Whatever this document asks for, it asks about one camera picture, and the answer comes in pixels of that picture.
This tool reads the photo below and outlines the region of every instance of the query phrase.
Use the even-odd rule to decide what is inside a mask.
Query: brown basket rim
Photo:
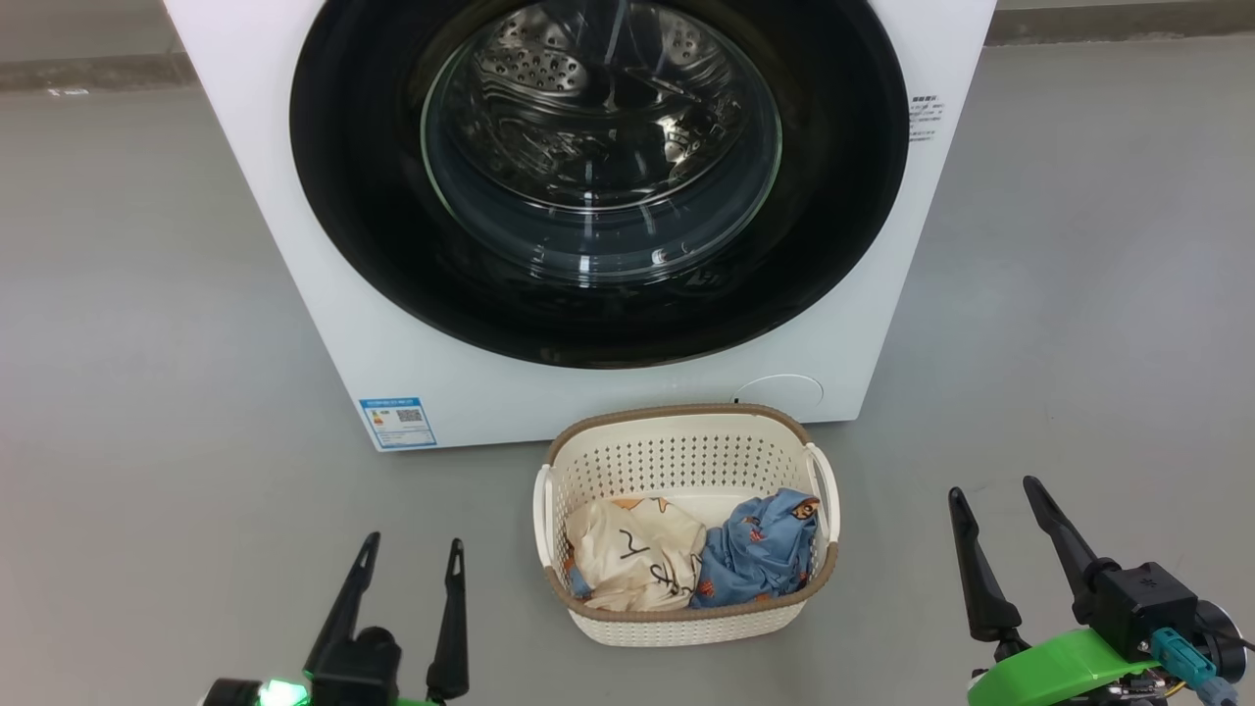
[[[641,410],[629,410],[625,413],[612,413],[610,415],[601,415],[579,421],[567,428],[557,436],[557,439],[553,440],[553,444],[550,445],[548,455],[545,458],[545,464],[552,465],[553,461],[557,460],[558,451],[562,450],[566,443],[571,441],[571,439],[576,435],[591,429],[616,425],[620,423],[635,423],[658,418],[685,418],[693,415],[750,415],[767,418],[788,428],[789,431],[797,435],[798,441],[801,441],[803,446],[811,444],[811,435],[806,433],[806,429],[803,429],[797,420],[772,408],[742,404],[675,405],[670,408],[646,408]],[[752,616],[754,613],[763,613],[767,611],[776,611],[778,608],[788,608],[791,606],[804,603],[808,598],[823,588],[823,584],[828,583],[828,579],[832,577],[832,571],[837,566],[837,551],[838,543],[828,543],[828,554],[823,562],[823,568],[820,569],[820,573],[816,574],[802,591],[788,596],[781,596],[778,598],[771,598],[768,601],[756,601],[753,603],[743,603],[740,606],[724,606],[722,608],[680,608],[678,611],[621,612],[599,611],[589,608],[571,596],[571,592],[562,586],[562,582],[558,579],[557,571],[553,569],[553,567],[545,567],[545,578],[548,581],[550,588],[553,589],[558,601],[566,606],[567,611],[590,621],[597,621],[601,623],[675,623],[690,621],[715,621],[719,618]]]

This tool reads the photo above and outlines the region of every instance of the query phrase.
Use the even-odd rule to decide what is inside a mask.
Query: beige cloth
[[[594,500],[566,519],[590,608],[686,608],[702,574],[705,525],[663,498]]]

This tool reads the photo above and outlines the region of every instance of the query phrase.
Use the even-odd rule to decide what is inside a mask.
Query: front-loading washing machine
[[[858,415],[994,0],[166,0],[376,449]]]

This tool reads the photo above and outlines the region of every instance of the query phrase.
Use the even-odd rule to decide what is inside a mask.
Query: laundry basket
[[[566,518],[600,498],[666,498],[707,527],[781,488],[820,499],[812,577],[797,593],[723,608],[591,609],[570,591]],[[550,446],[536,477],[532,519],[545,576],[580,630],[602,645],[673,647],[740,640],[787,626],[837,561],[841,510],[823,453],[788,416],[757,405],[693,405],[585,420]]]

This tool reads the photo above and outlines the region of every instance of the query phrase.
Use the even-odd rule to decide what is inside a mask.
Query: blue cloth
[[[811,574],[811,542],[820,500],[796,490],[737,505],[722,528],[707,532],[693,608],[737,606],[787,596]]]

